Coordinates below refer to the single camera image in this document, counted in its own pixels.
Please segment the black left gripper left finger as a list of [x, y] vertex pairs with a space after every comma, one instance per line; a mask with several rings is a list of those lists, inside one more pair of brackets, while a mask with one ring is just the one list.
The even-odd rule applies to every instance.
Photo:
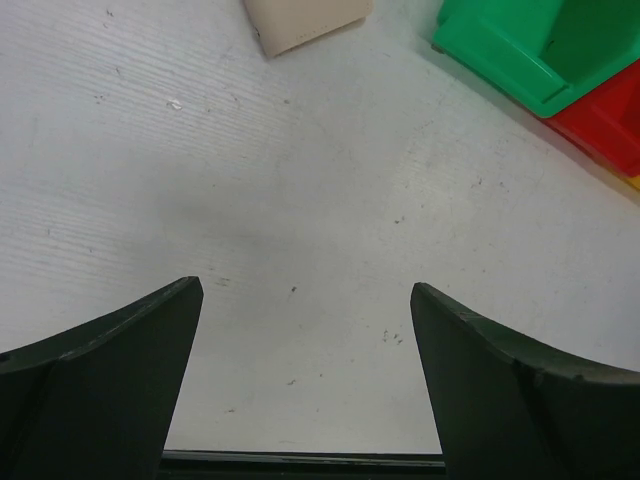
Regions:
[[2, 353], [2, 478], [155, 478], [202, 304], [183, 277]]

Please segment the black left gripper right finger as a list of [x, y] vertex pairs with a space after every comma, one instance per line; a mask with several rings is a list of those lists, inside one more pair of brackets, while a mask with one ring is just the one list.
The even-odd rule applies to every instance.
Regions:
[[426, 283], [410, 307], [449, 478], [638, 478], [638, 372], [551, 347]]

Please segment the beige leather card holder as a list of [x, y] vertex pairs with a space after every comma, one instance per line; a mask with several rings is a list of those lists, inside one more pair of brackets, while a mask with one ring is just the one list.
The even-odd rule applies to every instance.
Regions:
[[268, 58], [364, 20], [373, 11], [370, 0], [246, 0], [244, 6]]

